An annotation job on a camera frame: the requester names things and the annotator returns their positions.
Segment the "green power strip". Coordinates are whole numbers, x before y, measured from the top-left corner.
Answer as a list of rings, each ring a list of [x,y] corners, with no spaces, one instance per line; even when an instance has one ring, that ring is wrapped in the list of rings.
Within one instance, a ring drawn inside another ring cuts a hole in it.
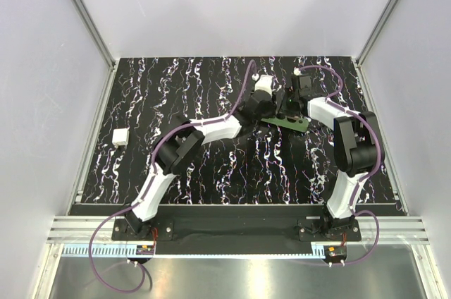
[[[305,117],[287,116],[283,113],[276,113],[276,115],[271,118],[262,118],[261,121],[301,133],[307,132],[309,127],[309,121]]]

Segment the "white charger plug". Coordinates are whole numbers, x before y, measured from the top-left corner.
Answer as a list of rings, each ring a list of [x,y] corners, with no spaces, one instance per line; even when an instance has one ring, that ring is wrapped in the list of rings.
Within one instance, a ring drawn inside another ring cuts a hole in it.
[[[126,147],[129,140],[128,128],[117,128],[113,130],[112,144],[115,148]]]

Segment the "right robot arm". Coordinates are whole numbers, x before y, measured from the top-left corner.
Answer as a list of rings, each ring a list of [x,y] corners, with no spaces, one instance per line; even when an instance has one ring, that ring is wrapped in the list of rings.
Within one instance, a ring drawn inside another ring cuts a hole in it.
[[[310,75],[292,74],[279,115],[290,120],[310,118],[333,131],[333,154],[338,174],[323,214],[300,231],[329,240],[341,239],[354,228],[357,196],[384,158],[376,115],[359,113],[314,92]]]

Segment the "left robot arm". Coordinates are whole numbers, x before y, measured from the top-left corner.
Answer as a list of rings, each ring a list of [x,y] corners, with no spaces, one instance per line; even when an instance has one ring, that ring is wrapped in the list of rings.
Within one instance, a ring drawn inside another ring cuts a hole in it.
[[[198,121],[178,116],[160,135],[151,157],[148,176],[137,198],[125,213],[127,230],[138,240],[152,232],[152,220],[162,197],[176,176],[186,171],[199,149],[217,140],[231,140],[249,134],[263,118],[276,113],[276,95],[255,89],[232,113]]]

